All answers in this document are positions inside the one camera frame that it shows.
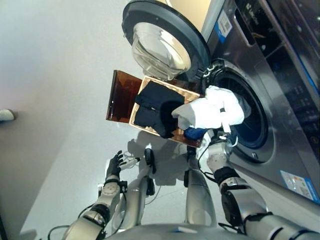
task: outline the wooden tray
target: wooden tray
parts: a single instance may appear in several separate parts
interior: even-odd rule
[[[145,88],[145,86],[150,82],[150,81],[153,81],[157,84],[161,84],[163,86],[166,86],[167,88],[171,89],[171,90],[174,90],[176,91],[177,93],[181,94],[182,96],[184,96],[184,103],[187,104],[189,102],[192,102],[193,100],[196,100],[200,97],[200,95],[196,92],[193,92],[193,91],[189,91],[189,90],[186,90],[186,89],[183,89],[181,87],[178,87],[178,86],[174,86],[172,84],[169,84],[165,81],[161,81],[161,80],[158,80],[158,79],[155,79],[153,77],[149,77],[149,76],[145,76],[142,80],[142,83],[141,83],[141,86],[140,86],[140,89],[139,89],[139,92],[138,94],[142,91],[142,89]],[[134,103],[133,105],[133,109],[132,109],[132,112],[131,112],[131,116],[130,116],[130,120],[129,120],[129,124],[137,129],[140,129],[140,130],[143,130],[143,131],[146,131],[148,133],[151,133],[153,135],[157,135],[157,136],[160,136],[152,127],[141,127],[141,126],[138,126],[138,125],[135,125],[134,122],[135,122],[135,118],[136,118],[136,113],[139,109],[139,105],[137,103]],[[168,138],[172,141],[175,141],[175,142],[178,142],[178,143],[183,143],[183,144],[187,144],[189,146],[192,146],[192,147],[200,147],[201,145],[201,140],[191,140],[191,139],[188,139],[184,136],[184,131],[181,130],[180,128],[177,128],[176,130],[174,130],[172,132],[172,134],[174,135],[173,137],[171,138]]]

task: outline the white cloth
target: white cloth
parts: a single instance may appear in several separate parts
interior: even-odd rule
[[[181,105],[172,112],[178,118],[178,127],[186,130],[189,127],[217,129],[221,126],[220,108],[215,107],[206,98],[198,98]]]
[[[218,129],[225,125],[241,124],[245,118],[239,101],[232,91],[217,86],[209,86],[205,97],[176,108],[172,113],[178,118],[178,127]]]

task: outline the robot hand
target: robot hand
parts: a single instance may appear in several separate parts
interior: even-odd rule
[[[110,163],[109,163],[109,167],[106,171],[106,175],[105,175],[105,180],[107,180],[107,178],[109,178],[112,175],[115,175],[119,178],[120,176],[120,164],[124,161],[123,158],[123,154],[122,151],[118,151],[116,153],[116,155],[114,155],[113,158],[111,158]]]

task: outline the front-loading washing machine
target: front-loading washing machine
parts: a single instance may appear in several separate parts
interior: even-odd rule
[[[122,29],[146,75],[197,83],[200,93],[216,85],[243,96],[251,115],[233,126],[239,142],[230,161],[320,204],[314,2],[225,0],[206,41],[166,4],[134,0]]]

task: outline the label sticker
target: label sticker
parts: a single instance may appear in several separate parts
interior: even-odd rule
[[[224,10],[221,11],[218,21],[214,25],[214,30],[219,36],[220,42],[223,44],[226,37],[232,29],[231,22],[229,21],[227,14]]]
[[[288,189],[320,204],[320,200],[309,178],[303,178],[282,170],[280,170],[280,173]]]

